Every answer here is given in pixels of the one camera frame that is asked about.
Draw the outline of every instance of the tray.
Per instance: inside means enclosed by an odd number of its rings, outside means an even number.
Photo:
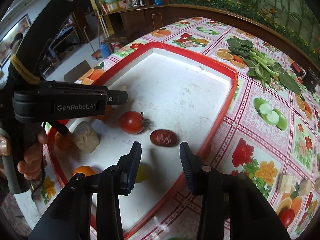
[[[89,118],[65,121],[71,131],[83,120],[101,134],[99,146],[91,154],[77,148],[68,153],[54,145],[55,130],[49,132],[48,149],[59,182],[64,186],[81,165],[97,171],[116,164],[129,153],[134,141],[142,145],[141,163],[148,179],[137,183],[129,196],[119,196],[125,238],[141,228],[156,210],[184,182],[179,144],[187,141],[193,153],[206,158],[211,141],[231,103],[236,86],[236,70],[189,50],[150,42],[106,71],[95,83],[116,90],[126,86],[129,101],[117,106],[104,122]],[[144,112],[152,121],[149,130],[137,135],[124,133],[119,117],[127,111]],[[153,130],[169,129],[179,136],[175,147],[159,147],[150,142]],[[91,225],[95,227],[96,195],[92,199]]]

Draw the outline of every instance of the yellow rubber band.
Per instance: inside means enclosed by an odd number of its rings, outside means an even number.
[[[27,70],[15,54],[11,56],[10,62],[27,83],[30,85],[39,84],[40,78],[36,77],[29,70]]]

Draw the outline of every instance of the floral tablecloth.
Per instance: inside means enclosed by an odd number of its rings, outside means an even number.
[[[275,59],[294,77],[302,94],[295,95],[288,91],[276,79],[271,79],[264,93],[260,81],[246,75],[249,68],[230,59],[226,53],[229,47],[227,40],[231,37],[250,40],[255,49]],[[137,39],[106,58],[103,68],[111,68],[150,41],[201,53],[238,71],[236,93],[212,141],[206,164],[226,174],[245,172],[276,212],[279,213],[282,208],[292,208],[295,217],[287,230],[292,239],[297,238],[312,219],[320,202],[320,193],[314,191],[314,183],[320,178],[319,87],[315,94],[311,94],[291,70],[292,60],[274,46],[242,30],[202,17],[173,23]],[[255,98],[266,100],[284,114],[288,122],[284,131],[261,118],[253,105]],[[44,158],[46,179],[36,200],[40,214],[61,190],[46,147]],[[294,175],[291,193],[276,192],[281,174]],[[308,195],[300,196],[299,184],[305,179],[311,179],[312,190]],[[201,197],[193,196],[184,185],[130,239],[195,239],[201,201]],[[229,236],[230,222],[225,221],[225,239]]]

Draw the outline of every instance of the finger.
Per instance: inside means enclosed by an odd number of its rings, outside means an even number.
[[[32,163],[42,159],[43,146],[40,143],[35,143],[30,146],[24,153],[23,158],[26,163]]]
[[[38,175],[39,175],[39,173],[40,173],[40,170],[41,170],[41,168],[39,168],[38,170],[36,170],[36,171],[34,171],[34,172],[31,172],[31,173],[25,173],[25,174],[24,174],[24,177],[25,177],[26,179],[29,179],[29,180],[35,179],[36,177],[38,177]]]
[[[37,138],[38,142],[41,144],[46,144],[48,142],[47,133],[43,127],[41,127],[41,130],[39,131]]]
[[[0,135],[0,156],[8,156],[11,152],[9,139]]]
[[[18,171],[20,173],[31,173],[38,170],[41,166],[41,159],[36,160],[32,163],[26,163],[25,161],[19,161]]]

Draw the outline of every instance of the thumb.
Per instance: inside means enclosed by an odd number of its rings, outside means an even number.
[[[0,135],[0,156],[8,156],[10,152],[10,141],[6,137]]]

